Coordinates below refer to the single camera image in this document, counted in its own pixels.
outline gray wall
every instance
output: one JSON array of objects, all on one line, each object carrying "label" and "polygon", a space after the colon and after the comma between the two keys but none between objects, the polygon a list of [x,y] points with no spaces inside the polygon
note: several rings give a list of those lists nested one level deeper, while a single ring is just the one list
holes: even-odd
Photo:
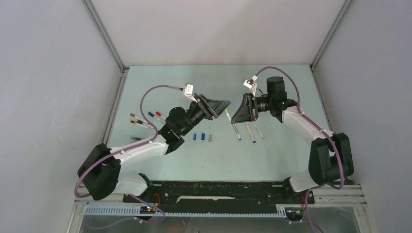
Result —
[{"label": "gray wall", "polygon": [[412,1],[356,0],[316,76],[379,232],[410,232]]},{"label": "gray wall", "polygon": [[156,66],[310,63],[344,0],[93,2],[122,61]]},{"label": "gray wall", "polygon": [[0,232],[63,232],[120,72],[80,0],[0,3]]}]

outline purple cable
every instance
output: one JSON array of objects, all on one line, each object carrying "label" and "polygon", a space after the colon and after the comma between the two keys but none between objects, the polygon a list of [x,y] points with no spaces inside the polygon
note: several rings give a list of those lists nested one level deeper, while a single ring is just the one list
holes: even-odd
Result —
[{"label": "purple cable", "polygon": [[338,160],[338,167],[339,167],[339,176],[341,179],[340,185],[339,187],[336,187],[332,184],[328,184],[329,186],[331,186],[332,188],[335,189],[342,189],[343,185],[344,185],[344,174],[343,174],[343,167],[342,167],[342,161],[341,161],[341,156],[339,155],[338,149],[336,148],[335,142],[332,140],[332,138],[330,138],[329,135],[327,135],[327,133],[325,133],[325,131],[322,130],[322,127],[320,127],[318,124],[316,124],[312,119],[310,119],[308,116],[306,116],[305,114],[302,113],[302,110],[300,109],[300,94],[299,94],[299,90],[297,89],[296,83],[292,80],[292,78],[283,70],[277,68],[277,67],[264,67],[261,70],[259,70],[255,76],[258,76],[262,71],[266,70],[266,69],[275,69],[279,72],[281,72],[282,74],[284,74],[289,81],[291,81],[291,83],[293,84],[295,90],[296,90],[296,95],[297,95],[297,111],[299,112],[299,114],[306,119],[307,121],[309,121],[317,130],[319,130],[320,132],[322,132],[322,134],[327,138],[327,140],[329,141],[329,143],[332,145],[333,151],[335,152],[336,158]]},{"label": "purple cable", "polygon": [[112,226],[114,226],[114,225],[116,225],[116,224],[118,224],[118,223],[121,223],[121,222],[123,222],[123,221],[128,221],[128,220],[139,220],[139,222],[141,221],[141,222],[145,222],[145,223],[160,223],[161,221],[163,221],[163,220],[166,219],[166,214],[165,214],[165,212],[163,212],[163,210],[161,210],[159,207],[157,207],[157,206],[155,206],[155,205],[152,205],[152,204],[149,204],[149,203],[143,201],[142,199],[136,197],[135,195],[129,194],[129,196],[133,197],[134,199],[140,201],[140,202],[143,203],[143,204],[146,204],[146,205],[148,205],[148,206],[151,206],[151,207],[155,208],[157,211],[159,211],[159,212],[163,215],[163,218],[162,218],[161,220],[157,220],[157,221],[147,221],[147,220],[143,220],[143,219],[136,218],[136,217],[126,217],[126,218],[122,218],[122,219],[120,219],[120,220],[118,220],[118,221],[116,221],[116,222],[113,222],[113,223],[111,223],[111,224],[109,224],[109,225],[106,225],[106,226],[103,226],[103,227],[93,227],[93,226],[90,226],[88,222],[86,222],[86,226],[87,226],[88,228],[92,229],[92,230],[102,230],[102,229],[106,229],[106,228],[112,227]]},{"label": "purple cable", "polygon": [[[309,221],[307,221],[307,220],[302,220],[302,221],[290,221],[290,220],[288,219],[288,217],[286,217],[286,221],[290,222],[291,224],[302,223],[302,222],[309,223]],[[313,223],[313,225],[314,225],[321,233],[324,233],[324,232],[322,231],[322,228],[321,228],[320,226],[318,226],[318,224]]]},{"label": "purple cable", "polygon": [[[152,90],[154,90],[154,89],[156,89],[156,88],[160,88],[160,87],[167,87],[167,88],[171,88],[171,89],[180,90],[179,87],[175,87],[175,86],[157,85],[157,86],[154,86],[154,87],[150,88],[149,90],[147,90],[147,91],[144,93],[144,95],[143,95],[143,97],[142,97],[142,99],[141,99],[141,101],[140,101],[140,112],[141,112],[143,118],[144,118],[151,126],[153,126],[153,128],[154,128],[154,130],[155,130],[154,136],[153,136],[149,141],[153,141],[153,140],[155,140],[155,139],[157,138],[158,130],[157,130],[156,126],[155,126],[151,121],[149,121],[148,118],[144,115],[144,113],[143,113],[143,101],[144,101],[144,98],[146,97],[146,95],[147,95],[149,92],[151,92]],[[141,147],[141,146],[143,146],[143,145],[148,144],[149,141],[145,141],[145,142],[142,142],[142,143],[139,143],[139,144],[136,144],[136,145],[127,147],[127,148],[124,149],[124,151],[128,151],[128,150],[132,150],[132,149]],[[105,161],[106,159],[108,159],[108,158],[110,158],[110,157],[112,157],[112,156],[115,156],[115,155],[117,155],[117,154],[120,154],[120,152],[121,152],[121,150],[118,150],[118,151],[116,151],[116,152],[113,152],[113,153],[111,153],[111,154],[108,154],[108,155],[106,155],[105,157],[103,157],[103,158],[99,159],[98,161],[96,161],[95,163],[93,163],[92,166],[90,166],[88,169],[86,169],[86,171],[80,176],[79,180],[77,181],[77,183],[76,183],[76,185],[75,185],[75,187],[74,187],[74,195],[75,195],[77,198],[85,198],[85,197],[90,196],[90,194],[80,195],[79,192],[78,192],[79,186],[80,186],[81,182],[83,181],[83,179],[84,179],[84,178],[88,175],[88,173],[89,173],[91,170],[93,170],[97,165],[99,165],[100,163],[102,163],[103,161]],[[133,198],[137,199],[138,201],[140,201],[140,202],[142,202],[142,203],[145,203],[145,204],[147,204],[147,205],[149,205],[149,206],[153,206],[153,205],[150,205],[150,204],[144,202],[143,200],[139,199],[138,197],[136,197],[136,196],[134,196],[134,195],[131,195],[131,197],[133,197]],[[155,209],[159,210],[159,211],[163,214],[163,219],[161,220],[161,221],[163,221],[163,220],[165,219],[165,217],[166,217],[166,216],[164,215],[164,212],[163,212],[162,210],[160,210],[160,209],[159,209],[158,207],[156,207],[156,206],[153,206],[153,207],[154,207]],[[121,220],[119,220],[119,221],[117,221],[117,222],[115,222],[115,223],[112,223],[112,224],[110,224],[109,226],[106,226],[106,227],[111,227],[111,226],[113,226],[113,225],[115,225],[115,224],[117,224],[117,223],[119,223],[119,222],[123,222],[123,221],[129,220],[129,219],[130,219],[130,218],[121,219]],[[144,222],[147,222],[147,223],[159,223],[159,222],[161,222],[161,221],[153,221],[153,222],[151,222],[151,221],[146,221],[146,220],[144,220]]]},{"label": "purple cable", "polygon": [[[343,185],[344,185],[344,174],[343,174],[343,167],[342,167],[342,161],[341,161],[341,156],[339,155],[338,149],[336,148],[335,142],[332,140],[332,138],[330,138],[329,135],[327,135],[327,133],[322,129],[322,127],[320,127],[318,124],[316,124],[312,119],[310,119],[308,116],[306,116],[305,114],[302,113],[301,109],[300,109],[300,94],[299,94],[299,90],[297,89],[296,83],[292,80],[292,78],[283,70],[277,68],[277,67],[264,67],[261,70],[259,70],[255,76],[258,76],[262,71],[266,70],[266,69],[275,69],[279,72],[281,72],[282,74],[284,74],[289,81],[291,81],[291,83],[293,84],[295,90],[296,90],[296,95],[297,95],[297,111],[299,112],[299,114],[306,119],[309,123],[311,123],[317,130],[319,130],[320,132],[322,132],[322,134],[326,137],[326,139],[329,141],[329,143],[332,145],[333,151],[335,152],[336,155],[336,159],[338,160],[338,167],[339,167],[339,176],[341,179],[340,185],[339,187],[336,187],[332,184],[327,184],[329,186],[331,186],[334,189],[342,189]],[[310,219],[310,215],[309,215],[309,209],[308,209],[308,198],[309,198],[309,192],[310,190],[316,189],[316,188],[320,188],[323,187],[324,185],[320,185],[314,188],[310,188],[307,190],[306,192],[306,201],[305,201],[305,205],[306,205],[306,211],[308,213],[308,222],[310,224],[310,227],[312,227],[313,232],[315,232],[315,226],[321,231],[323,232],[315,223],[312,222],[312,220]]]}]

